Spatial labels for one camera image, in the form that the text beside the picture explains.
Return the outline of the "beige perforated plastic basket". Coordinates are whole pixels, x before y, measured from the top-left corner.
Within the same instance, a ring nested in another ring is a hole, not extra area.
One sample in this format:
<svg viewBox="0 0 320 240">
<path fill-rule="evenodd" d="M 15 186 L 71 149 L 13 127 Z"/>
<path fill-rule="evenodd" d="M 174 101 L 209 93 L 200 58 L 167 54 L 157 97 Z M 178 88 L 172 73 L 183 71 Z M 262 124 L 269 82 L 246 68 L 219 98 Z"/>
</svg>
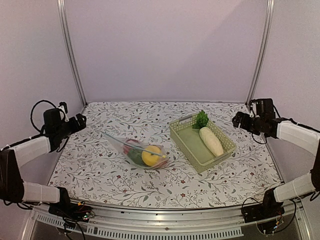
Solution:
<svg viewBox="0 0 320 240">
<path fill-rule="evenodd" d="M 236 150 L 236 144 L 211 120 L 206 127 L 220 142 L 223 154 L 216 156 L 202 140 L 199 128 L 193 128 L 198 122 L 198 114 L 192 114 L 169 123 L 170 138 L 185 155 L 198 173 L 228 159 Z"/>
</svg>

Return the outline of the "red toy pepper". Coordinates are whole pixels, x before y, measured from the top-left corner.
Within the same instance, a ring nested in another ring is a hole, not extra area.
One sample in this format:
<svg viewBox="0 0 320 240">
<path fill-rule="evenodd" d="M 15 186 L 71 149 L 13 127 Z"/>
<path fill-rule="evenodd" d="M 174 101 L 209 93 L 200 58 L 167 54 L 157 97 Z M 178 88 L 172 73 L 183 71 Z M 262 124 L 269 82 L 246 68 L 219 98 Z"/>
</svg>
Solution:
<svg viewBox="0 0 320 240">
<path fill-rule="evenodd" d="M 133 146 L 140 146 L 140 142 L 138 140 L 135 139 L 126 139 L 125 140 L 125 144 L 123 145 L 123 152 L 125 155 L 127 155 L 129 153 L 129 151 L 131 149 L 133 149 Z"/>
</svg>

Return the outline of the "green toy vegetable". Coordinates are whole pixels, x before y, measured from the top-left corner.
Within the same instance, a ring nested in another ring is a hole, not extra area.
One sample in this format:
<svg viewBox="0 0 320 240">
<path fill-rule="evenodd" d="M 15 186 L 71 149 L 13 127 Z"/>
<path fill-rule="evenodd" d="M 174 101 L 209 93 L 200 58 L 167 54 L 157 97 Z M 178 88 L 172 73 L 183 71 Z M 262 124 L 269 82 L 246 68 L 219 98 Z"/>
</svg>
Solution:
<svg viewBox="0 0 320 240">
<path fill-rule="evenodd" d="M 128 152 L 127 157 L 138 166 L 142 166 L 142 167 L 146 166 L 144 161 L 142 160 L 142 150 L 140 149 L 135 149 L 135 148 L 131 149 Z"/>
</svg>

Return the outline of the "clear zip top bag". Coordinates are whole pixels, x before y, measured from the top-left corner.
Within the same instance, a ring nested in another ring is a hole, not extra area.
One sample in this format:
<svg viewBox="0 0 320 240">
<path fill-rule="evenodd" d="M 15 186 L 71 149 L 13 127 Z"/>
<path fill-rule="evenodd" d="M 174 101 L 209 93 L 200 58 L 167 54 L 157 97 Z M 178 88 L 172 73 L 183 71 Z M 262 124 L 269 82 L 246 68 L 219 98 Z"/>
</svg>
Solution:
<svg viewBox="0 0 320 240">
<path fill-rule="evenodd" d="M 101 134 L 127 161 L 141 169 L 157 170 L 169 163 L 170 158 L 162 145 L 147 144 L 133 138 L 114 137 L 106 132 Z"/>
</svg>

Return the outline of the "yellow toy apple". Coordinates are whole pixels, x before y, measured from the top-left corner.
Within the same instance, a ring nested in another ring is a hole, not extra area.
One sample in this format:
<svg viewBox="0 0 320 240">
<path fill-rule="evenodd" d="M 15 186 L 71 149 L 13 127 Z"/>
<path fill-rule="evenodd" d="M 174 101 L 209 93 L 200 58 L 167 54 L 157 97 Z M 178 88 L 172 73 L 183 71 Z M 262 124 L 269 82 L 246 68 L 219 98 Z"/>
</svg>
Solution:
<svg viewBox="0 0 320 240">
<path fill-rule="evenodd" d="M 156 165 L 162 157 L 156 154 L 161 154 L 162 150 L 156 145 L 149 145 L 145 148 L 145 150 L 141 153 L 142 161 L 149 167 L 153 167 Z"/>
</svg>

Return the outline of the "red toy apple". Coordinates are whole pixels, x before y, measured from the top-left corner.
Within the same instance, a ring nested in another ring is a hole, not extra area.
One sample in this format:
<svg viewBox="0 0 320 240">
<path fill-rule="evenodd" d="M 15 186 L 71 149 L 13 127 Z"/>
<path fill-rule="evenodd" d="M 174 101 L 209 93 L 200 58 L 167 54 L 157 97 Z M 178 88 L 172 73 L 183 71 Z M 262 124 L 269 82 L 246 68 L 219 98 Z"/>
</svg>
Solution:
<svg viewBox="0 0 320 240">
<path fill-rule="evenodd" d="M 156 165 L 153 166 L 153 168 L 154 169 L 161 169 L 161 168 L 166 167 L 167 164 L 168 164 L 168 160 L 164 160 L 164 161 L 158 162 Z"/>
</svg>

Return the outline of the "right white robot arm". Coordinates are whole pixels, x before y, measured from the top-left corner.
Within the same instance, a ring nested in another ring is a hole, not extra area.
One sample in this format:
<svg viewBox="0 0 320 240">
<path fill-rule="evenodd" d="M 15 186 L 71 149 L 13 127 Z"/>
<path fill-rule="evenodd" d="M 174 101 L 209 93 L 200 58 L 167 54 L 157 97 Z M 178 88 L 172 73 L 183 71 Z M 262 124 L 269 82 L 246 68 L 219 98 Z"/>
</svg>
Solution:
<svg viewBox="0 0 320 240">
<path fill-rule="evenodd" d="M 315 157 L 309 173 L 264 193 L 258 213 L 262 218 L 269 218 L 278 210 L 278 204 L 320 191 L 320 132 L 292 118 L 280 117 L 271 98 L 253 99 L 249 109 L 249 114 L 239 111 L 232 118 L 235 128 L 294 144 Z"/>
</svg>

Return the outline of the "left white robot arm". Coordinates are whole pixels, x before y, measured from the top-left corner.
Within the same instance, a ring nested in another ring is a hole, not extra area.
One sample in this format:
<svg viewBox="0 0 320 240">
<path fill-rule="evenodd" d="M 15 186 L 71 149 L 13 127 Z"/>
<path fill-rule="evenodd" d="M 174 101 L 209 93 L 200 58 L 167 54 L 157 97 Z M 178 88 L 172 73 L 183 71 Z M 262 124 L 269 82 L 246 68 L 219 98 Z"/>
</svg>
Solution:
<svg viewBox="0 0 320 240">
<path fill-rule="evenodd" d="M 26 182 L 22 179 L 20 169 L 40 156 L 52 152 L 61 152 L 67 139 L 84 130 L 87 118 L 78 113 L 68 117 L 65 102 L 51 105 L 43 113 L 43 125 L 37 129 L 38 134 L 7 145 L 0 150 L 0 199 L 6 204 L 51 204 L 63 216 L 74 213 L 68 191 L 64 187 L 47 186 Z"/>
</svg>

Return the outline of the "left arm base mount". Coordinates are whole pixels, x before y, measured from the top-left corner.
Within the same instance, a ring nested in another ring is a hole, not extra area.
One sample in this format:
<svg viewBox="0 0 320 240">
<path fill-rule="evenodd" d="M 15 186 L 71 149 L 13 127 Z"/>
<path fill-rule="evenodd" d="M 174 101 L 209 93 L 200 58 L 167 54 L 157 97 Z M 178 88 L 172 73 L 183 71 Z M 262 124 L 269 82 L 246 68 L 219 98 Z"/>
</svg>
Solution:
<svg viewBox="0 0 320 240">
<path fill-rule="evenodd" d="M 85 201 L 73 203 L 70 200 L 68 191 L 64 187 L 58 187 L 59 201 L 49 203 L 48 212 L 58 217 L 67 218 L 75 222 L 88 222 L 95 216 L 93 208 L 86 205 Z"/>
</svg>

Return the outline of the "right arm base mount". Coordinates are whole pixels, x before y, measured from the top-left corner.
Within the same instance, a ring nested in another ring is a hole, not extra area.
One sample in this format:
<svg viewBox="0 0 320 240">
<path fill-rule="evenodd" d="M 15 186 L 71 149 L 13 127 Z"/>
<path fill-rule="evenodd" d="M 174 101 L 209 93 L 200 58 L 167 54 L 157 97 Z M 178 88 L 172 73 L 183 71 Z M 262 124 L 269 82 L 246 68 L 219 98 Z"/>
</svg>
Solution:
<svg viewBox="0 0 320 240">
<path fill-rule="evenodd" d="M 258 222 L 273 218 L 271 221 L 265 221 L 257 224 L 257 229 L 263 235 L 275 234 L 283 214 L 285 213 L 283 202 L 277 202 L 274 189 L 267 190 L 262 202 L 258 202 L 253 197 L 247 198 L 241 205 L 241 214 L 245 223 Z"/>
</svg>

